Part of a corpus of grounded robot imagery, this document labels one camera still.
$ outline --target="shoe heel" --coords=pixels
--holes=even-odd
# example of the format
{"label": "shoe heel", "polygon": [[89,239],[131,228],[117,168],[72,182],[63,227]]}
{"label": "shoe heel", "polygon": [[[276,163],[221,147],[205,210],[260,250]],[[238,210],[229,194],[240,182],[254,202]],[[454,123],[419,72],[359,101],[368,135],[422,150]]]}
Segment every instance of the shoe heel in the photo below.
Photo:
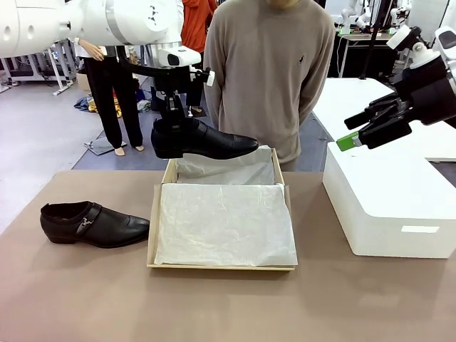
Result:
{"label": "shoe heel", "polygon": [[175,159],[175,158],[182,158],[184,154],[179,151],[160,151],[155,150],[155,154],[160,159]]}
{"label": "shoe heel", "polygon": [[76,241],[70,237],[48,237],[54,244],[74,244]]}

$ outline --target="white box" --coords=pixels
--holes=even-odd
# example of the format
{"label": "white box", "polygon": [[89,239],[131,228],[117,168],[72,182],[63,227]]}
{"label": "white box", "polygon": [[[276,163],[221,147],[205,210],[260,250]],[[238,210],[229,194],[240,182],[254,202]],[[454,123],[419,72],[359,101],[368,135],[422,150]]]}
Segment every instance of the white box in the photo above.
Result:
{"label": "white box", "polygon": [[456,188],[426,159],[355,156],[328,144],[323,184],[354,254],[447,259]]}

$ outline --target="tissue paper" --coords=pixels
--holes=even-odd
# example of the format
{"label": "tissue paper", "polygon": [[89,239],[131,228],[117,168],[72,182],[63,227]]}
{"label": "tissue paper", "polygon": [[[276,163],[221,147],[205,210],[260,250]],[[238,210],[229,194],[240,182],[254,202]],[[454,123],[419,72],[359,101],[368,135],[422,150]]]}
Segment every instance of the tissue paper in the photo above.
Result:
{"label": "tissue paper", "polygon": [[155,263],[297,265],[283,186],[164,184]]}
{"label": "tissue paper", "polygon": [[185,184],[273,185],[272,151],[260,146],[255,152],[230,160],[184,155],[177,160],[177,182]]}

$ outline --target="black pants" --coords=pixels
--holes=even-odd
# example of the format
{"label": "black pants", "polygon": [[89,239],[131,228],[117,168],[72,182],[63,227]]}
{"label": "black pants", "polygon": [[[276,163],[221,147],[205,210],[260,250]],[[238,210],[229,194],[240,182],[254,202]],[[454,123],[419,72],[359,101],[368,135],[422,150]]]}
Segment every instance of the black pants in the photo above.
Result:
{"label": "black pants", "polygon": [[[204,59],[204,53],[201,52],[201,63],[194,64],[193,66],[197,69],[202,69],[202,62]],[[192,87],[187,91],[187,105],[200,107],[201,106],[201,96],[202,96],[202,83],[192,82]]]}
{"label": "black pants", "polygon": [[113,88],[122,110],[128,140],[133,147],[141,146],[143,134],[136,106],[135,84],[130,71],[125,70],[116,57],[105,57],[101,62],[84,58],[87,79],[100,114],[106,137],[114,148],[122,145],[122,131],[115,111]]}

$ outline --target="person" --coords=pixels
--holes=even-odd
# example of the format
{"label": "person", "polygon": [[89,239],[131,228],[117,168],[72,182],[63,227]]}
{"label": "person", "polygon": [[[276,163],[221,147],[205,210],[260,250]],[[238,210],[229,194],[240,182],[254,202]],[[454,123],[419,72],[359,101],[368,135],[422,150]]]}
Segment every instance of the person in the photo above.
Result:
{"label": "person", "polygon": [[314,0],[230,0],[215,11],[204,67],[209,116],[226,133],[276,148],[283,171],[301,154],[299,127],[326,79],[335,28]]}
{"label": "person", "polygon": [[[184,27],[182,28],[182,45],[201,53],[201,63],[194,64],[195,68],[202,68],[204,48],[206,44],[207,26],[212,20],[217,8],[215,0],[183,0]],[[193,84],[187,92],[187,106],[189,116],[206,116],[201,107],[203,85]]]}
{"label": "person", "polygon": [[138,108],[136,106],[135,84],[133,75],[124,69],[117,60],[115,48],[100,47],[76,38],[74,40],[76,55],[84,60],[87,79],[90,86],[106,138],[114,147],[116,155],[124,156],[122,148],[122,131],[114,104],[117,96],[123,122],[130,144],[139,152],[144,150]]}

